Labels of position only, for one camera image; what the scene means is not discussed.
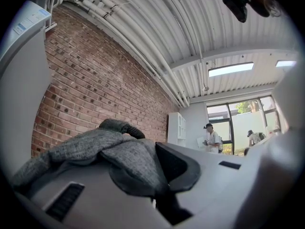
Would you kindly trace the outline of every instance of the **corrugated metal ceiling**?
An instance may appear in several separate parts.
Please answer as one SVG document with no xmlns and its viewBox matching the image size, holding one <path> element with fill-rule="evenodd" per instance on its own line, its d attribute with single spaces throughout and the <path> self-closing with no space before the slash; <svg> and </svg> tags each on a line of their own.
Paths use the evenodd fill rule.
<svg viewBox="0 0 305 229">
<path fill-rule="evenodd" d="M 285 15 L 263 18 L 247 6 L 247 21 L 240 23 L 222 0 L 111 1 L 119 4 L 144 30 L 169 65 L 199 55 L 200 49 L 204 53 L 234 47 L 270 48 L 248 54 L 237 51 L 224 58 L 215 55 L 213 60 L 203 59 L 203 65 L 197 63 L 181 69 L 173 68 L 185 95 L 190 98 L 276 83 L 284 72 L 275 68 L 276 61 L 296 59 L 297 40 Z M 137 38 L 143 48 L 151 51 L 137 31 L 115 13 L 112 16 Z M 291 50 L 291 53 L 281 52 L 277 50 L 279 48 Z M 156 55 L 152 53 L 152 57 L 166 71 Z M 241 62 L 254 62 L 254 68 L 246 72 L 208 77 L 211 68 Z M 172 81 L 168 74 L 161 77 Z M 202 91 L 203 83 L 209 86 L 209 91 Z M 175 90 L 173 94 L 177 95 L 177 87 Z"/>
</svg>

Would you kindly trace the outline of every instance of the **brick wall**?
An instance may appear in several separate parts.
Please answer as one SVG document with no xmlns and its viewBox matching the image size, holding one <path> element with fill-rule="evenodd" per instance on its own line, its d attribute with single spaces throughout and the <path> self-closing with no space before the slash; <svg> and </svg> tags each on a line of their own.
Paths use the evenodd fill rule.
<svg viewBox="0 0 305 229">
<path fill-rule="evenodd" d="M 34 124 L 32 156 L 106 118 L 127 121 L 154 141 L 166 140 L 167 115 L 178 111 L 155 80 L 112 38 L 59 7 L 45 49 L 52 82 Z"/>
</svg>

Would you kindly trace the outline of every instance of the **person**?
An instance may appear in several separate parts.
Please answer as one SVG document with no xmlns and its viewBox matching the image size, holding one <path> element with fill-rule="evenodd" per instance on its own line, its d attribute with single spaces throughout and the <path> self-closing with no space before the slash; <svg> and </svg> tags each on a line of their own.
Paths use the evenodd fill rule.
<svg viewBox="0 0 305 229">
<path fill-rule="evenodd" d="M 249 147 L 252 147 L 261 141 L 259 133 L 254 133 L 252 130 L 248 131 L 247 137 L 249 138 Z"/>
<path fill-rule="evenodd" d="M 219 153 L 219 147 L 221 145 L 221 139 L 217 132 L 214 131 L 213 125 L 208 123 L 204 127 L 208 133 L 210 133 L 210 138 L 207 140 L 207 144 L 209 147 L 209 152 L 211 153 Z"/>
</svg>

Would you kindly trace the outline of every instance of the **skylight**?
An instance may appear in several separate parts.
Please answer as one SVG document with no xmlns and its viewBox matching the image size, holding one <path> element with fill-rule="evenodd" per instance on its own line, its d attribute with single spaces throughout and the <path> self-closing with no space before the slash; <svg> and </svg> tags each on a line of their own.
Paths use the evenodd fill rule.
<svg viewBox="0 0 305 229">
<path fill-rule="evenodd" d="M 210 69 L 209 70 L 209 77 L 212 76 L 217 76 L 221 74 L 229 74 L 229 73 L 234 73 L 234 72 L 239 72 L 239 71 L 249 71 L 253 68 L 254 63 L 249 62 L 249 63 L 241 63 L 241 64 L 234 64 L 234 65 L 228 65 L 224 67 L 219 67 L 215 69 Z"/>
<path fill-rule="evenodd" d="M 296 61 L 289 61 L 289 60 L 279 60 L 276 63 L 276 67 L 286 67 L 286 66 L 294 66 Z"/>
</svg>

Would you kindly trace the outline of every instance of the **label sticker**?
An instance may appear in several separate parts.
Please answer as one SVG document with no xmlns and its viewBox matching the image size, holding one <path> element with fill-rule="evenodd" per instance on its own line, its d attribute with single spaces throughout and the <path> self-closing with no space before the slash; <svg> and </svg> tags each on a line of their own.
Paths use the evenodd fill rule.
<svg viewBox="0 0 305 229">
<path fill-rule="evenodd" d="M 25 31 L 25 28 L 23 27 L 23 25 L 21 25 L 20 23 L 15 26 L 14 31 L 20 35 L 21 33 L 23 33 Z"/>
<path fill-rule="evenodd" d="M 33 22 L 31 22 L 31 21 L 28 20 L 28 19 L 25 19 L 25 20 L 21 21 L 20 24 L 21 24 L 25 29 L 27 29 L 27 28 L 29 28 L 29 27 L 33 24 Z"/>
<path fill-rule="evenodd" d="M 49 12 L 47 12 L 46 10 L 43 10 L 43 9 L 39 10 L 39 12 L 45 16 L 48 16 L 50 14 Z"/>
</svg>

